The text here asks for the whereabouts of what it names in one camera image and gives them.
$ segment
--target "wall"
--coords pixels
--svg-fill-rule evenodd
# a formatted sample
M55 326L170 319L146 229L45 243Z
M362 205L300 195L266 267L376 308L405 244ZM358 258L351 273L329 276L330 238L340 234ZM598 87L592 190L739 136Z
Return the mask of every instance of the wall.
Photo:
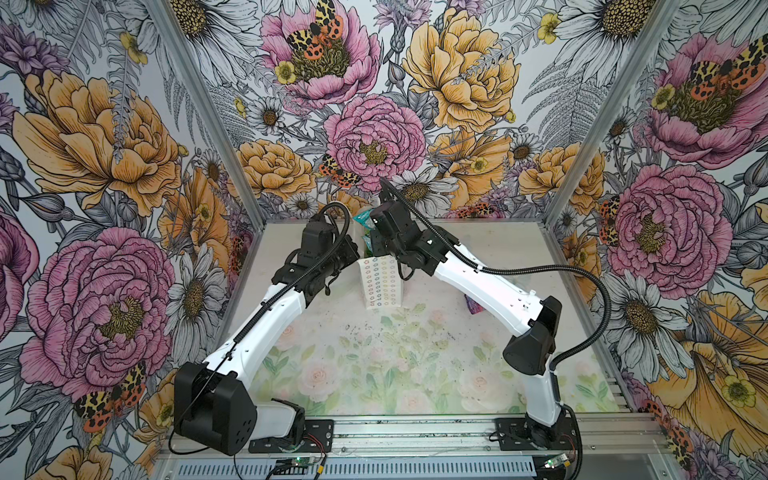
M318 5L330 3L341 36L314 46L314 1L171 3L267 218L333 199L357 211L381 177L430 217L542 217L654 4ZM214 28L221 18L234 33ZM604 194L603 168L598 155L582 213Z
M146 478L253 228L140 2L0 12L3 472Z
M606 132L604 195L553 226L568 261L608 286L605 339L690 478L768 478L766 22L765 2L682 6L672 25L687 32L662 43ZM705 82L748 45L735 84Z

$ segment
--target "butterfly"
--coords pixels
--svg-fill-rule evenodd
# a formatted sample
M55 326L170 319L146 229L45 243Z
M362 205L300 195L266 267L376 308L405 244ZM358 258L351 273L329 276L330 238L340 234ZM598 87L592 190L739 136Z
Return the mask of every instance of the butterfly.
M286 41L294 51L304 53L307 60L320 60L325 49L331 47L331 41L340 39L343 32L344 21L336 15L333 0L319 0L310 29L295 31Z
M317 170L326 177L330 177L331 181L341 188L354 187L362 180L358 174L344 171L336 159L328 154L323 155Z
M619 212L619 196L614 195L600 206L600 216L603 217L600 228L600 241L609 247L617 247L619 233L616 231L616 214Z
M670 450L674 454L675 459L680 463L681 467L690 471L690 467L693 464L694 443L682 425L668 414L665 415L661 406L654 400L645 400L642 402L642 405L638 406L637 410L638 412L647 412L653 415L654 420L661 425L661 430L672 443Z
M147 391L147 367L138 363L128 371L122 382L108 391L91 392L74 403L74 411L83 418L83 430L87 433L100 432L114 415L122 416L125 409L139 403Z
M726 60L722 65L702 60L690 68L690 81L694 86L690 96L705 101L713 94L724 96L731 88L744 90L763 76L768 57L768 34L749 44L736 58Z

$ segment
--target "small purple object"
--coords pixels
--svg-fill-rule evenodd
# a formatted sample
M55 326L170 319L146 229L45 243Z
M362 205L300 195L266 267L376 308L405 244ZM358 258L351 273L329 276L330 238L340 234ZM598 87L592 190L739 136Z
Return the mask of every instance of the small purple object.
M464 298L467 300L467 308L469 309L469 312L472 315L475 315L476 313L480 313L483 310L485 310L485 308L483 308L482 305L475 302L473 299L469 298L468 296L464 295Z

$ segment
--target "floral tabletop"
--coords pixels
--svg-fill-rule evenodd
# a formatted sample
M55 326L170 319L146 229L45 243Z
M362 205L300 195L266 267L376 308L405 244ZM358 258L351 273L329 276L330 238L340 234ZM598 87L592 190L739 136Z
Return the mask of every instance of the floral tabletop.
M489 227L487 237L505 243L504 235L495 231L503 227ZM270 235L274 228L279 232ZM462 228L467 227L452 225L459 235ZM527 228L538 232L533 224ZM287 234L287 229L300 233L297 225L268 226L249 285L255 283L253 275L271 268L261 260L269 263L270 256L282 261L282 250L276 248L292 245L286 238L293 233ZM480 247L478 241L470 245ZM486 256L483 250L478 252ZM567 296L558 298L570 303ZM572 308L564 305L564 312ZM584 338L575 316L565 317L558 351ZM405 284L401 308L366 310L359 272L349 268L334 282L330 296L315 297L283 332L258 371L254 388L260 399L290 400L304 406L307 415L524 412L521 374L502 359L509 339L501 322L488 312L471 315L461 292L422 272ZM589 350L563 362L558 371L564 400L577 411L618 410Z

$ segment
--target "floral table mat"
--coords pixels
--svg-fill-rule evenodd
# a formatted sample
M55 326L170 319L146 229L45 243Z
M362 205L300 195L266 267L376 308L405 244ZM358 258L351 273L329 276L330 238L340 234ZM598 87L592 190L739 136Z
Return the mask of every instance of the floral table mat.
M466 230L468 225L455 223L450 230L465 243L472 240L467 244L473 253L498 258L493 263L499 265L551 263L535 224L482 225ZM299 243L302 228L295 224L267 227L250 273L249 293L262 289L262 284L266 289L281 259ZM502 235L496 231L499 229L504 230ZM518 252L525 260L517 263L511 261L515 254L503 247L510 244L508 235L514 232L534 237L517 244L539 245ZM252 388L259 399L290 400L304 406L307 415L525 411L521 374L502 358L510 333L493 316L488 312L471 315L461 292L422 272L405 284L401 308L366 310L359 275L355 267L342 272L331 295L318 295L283 332L257 373ZM531 285L521 285L524 288L535 288L542 296L552 294L563 303L558 351L586 337L559 276L523 280L531 281ZM255 306L259 301L260 296L246 294L240 302ZM240 312L250 308L239 305L236 318L243 318ZM563 362L559 371L564 400L577 411L618 410L590 349Z

